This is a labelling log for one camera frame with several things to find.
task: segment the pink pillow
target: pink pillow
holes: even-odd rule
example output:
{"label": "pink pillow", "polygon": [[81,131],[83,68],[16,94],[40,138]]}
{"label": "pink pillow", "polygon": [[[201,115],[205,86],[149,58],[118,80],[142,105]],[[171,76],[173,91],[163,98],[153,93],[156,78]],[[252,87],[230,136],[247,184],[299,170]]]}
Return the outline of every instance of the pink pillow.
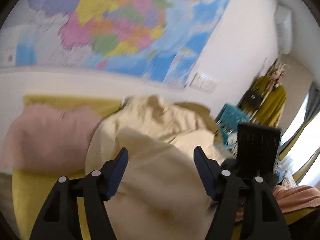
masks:
{"label": "pink pillow", "polygon": [[100,122],[89,107],[58,110],[40,104],[28,106],[10,125],[0,166],[59,175],[83,170]]}

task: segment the hanging clothes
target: hanging clothes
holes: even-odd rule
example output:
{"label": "hanging clothes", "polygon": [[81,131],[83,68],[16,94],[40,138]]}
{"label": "hanging clothes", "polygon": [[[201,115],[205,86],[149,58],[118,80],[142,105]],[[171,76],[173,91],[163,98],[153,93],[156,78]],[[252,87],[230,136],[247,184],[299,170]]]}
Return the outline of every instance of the hanging clothes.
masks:
{"label": "hanging clothes", "polygon": [[245,102],[241,103],[240,108],[250,117],[254,114],[251,122],[276,127],[284,109],[286,93],[283,86],[279,86],[268,93],[266,89],[269,83],[269,77],[270,76],[259,77],[252,86],[253,90],[256,90],[259,95],[265,97],[260,109],[255,112],[255,110]]}

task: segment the silver screw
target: silver screw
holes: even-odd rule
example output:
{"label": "silver screw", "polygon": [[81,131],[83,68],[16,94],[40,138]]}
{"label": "silver screw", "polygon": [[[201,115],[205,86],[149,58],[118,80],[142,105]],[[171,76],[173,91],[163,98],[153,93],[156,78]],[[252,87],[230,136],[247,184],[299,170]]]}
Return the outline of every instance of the silver screw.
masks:
{"label": "silver screw", "polygon": [[94,170],[93,172],[91,172],[91,175],[94,177],[98,177],[101,174],[101,171],[99,170]]}
{"label": "silver screw", "polygon": [[262,183],[262,182],[263,182],[263,178],[261,178],[260,176],[257,176],[257,177],[255,178],[255,180],[256,180],[256,182],[258,182],[258,183]]}
{"label": "silver screw", "polygon": [[60,182],[60,183],[63,183],[63,182],[65,182],[67,180],[67,177],[66,176],[61,176],[59,179],[58,179],[58,181]]}
{"label": "silver screw", "polygon": [[222,174],[223,176],[225,176],[225,177],[229,177],[229,176],[231,175],[231,172],[228,171],[228,170],[222,170],[222,171],[221,171],[221,174]]}

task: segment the gray curtain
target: gray curtain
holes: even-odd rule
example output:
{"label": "gray curtain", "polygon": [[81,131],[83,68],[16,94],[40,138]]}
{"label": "gray curtain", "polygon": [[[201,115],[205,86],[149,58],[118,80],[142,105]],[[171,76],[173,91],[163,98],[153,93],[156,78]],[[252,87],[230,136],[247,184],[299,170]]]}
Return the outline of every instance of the gray curtain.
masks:
{"label": "gray curtain", "polygon": [[292,140],[298,135],[300,130],[308,125],[309,122],[319,113],[320,111],[320,87],[315,83],[312,82],[310,88],[309,88],[309,98],[307,102],[307,109],[306,114],[304,116],[304,121],[301,127],[295,132],[292,137],[287,140],[281,147],[279,152],[282,153],[288,145],[292,142]]}

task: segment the floor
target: floor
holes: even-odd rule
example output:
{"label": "floor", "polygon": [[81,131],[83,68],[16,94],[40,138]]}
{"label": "floor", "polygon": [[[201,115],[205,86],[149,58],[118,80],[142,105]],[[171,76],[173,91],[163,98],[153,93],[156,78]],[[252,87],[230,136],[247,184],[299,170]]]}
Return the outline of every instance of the floor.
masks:
{"label": "floor", "polygon": [[19,236],[12,203],[12,176],[5,174],[0,174],[0,210],[12,230]]}

